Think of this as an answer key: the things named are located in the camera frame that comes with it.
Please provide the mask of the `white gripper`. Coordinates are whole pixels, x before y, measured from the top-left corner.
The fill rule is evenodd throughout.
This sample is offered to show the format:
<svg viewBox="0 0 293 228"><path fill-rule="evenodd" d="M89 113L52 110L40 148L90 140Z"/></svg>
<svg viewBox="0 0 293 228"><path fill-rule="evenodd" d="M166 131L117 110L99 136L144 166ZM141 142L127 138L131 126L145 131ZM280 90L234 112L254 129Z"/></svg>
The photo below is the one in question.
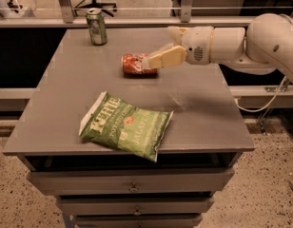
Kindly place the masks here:
<svg viewBox="0 0 293 228"><path fill-rule="evenodd" d="M212 30L214 27L168 27L167 33L177 46L166 45L152 52L143 59L143 68L175 67L184 60L192 65L208 65Z"/></svg>

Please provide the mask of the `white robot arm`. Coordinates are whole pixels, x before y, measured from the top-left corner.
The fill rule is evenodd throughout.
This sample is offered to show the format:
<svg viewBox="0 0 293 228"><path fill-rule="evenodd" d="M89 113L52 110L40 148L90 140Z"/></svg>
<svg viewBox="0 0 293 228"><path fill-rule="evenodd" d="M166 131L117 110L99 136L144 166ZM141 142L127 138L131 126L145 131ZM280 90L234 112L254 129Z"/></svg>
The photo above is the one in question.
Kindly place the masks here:
<svg viewBox="0 0 293 228"><path fill-rule="evenodd" d="M172 42L143 59L144 68L188 62L259 75L279 70L293 84L293 24L282 15L260 15L247 28L169 27L167 32Z"/></svg>

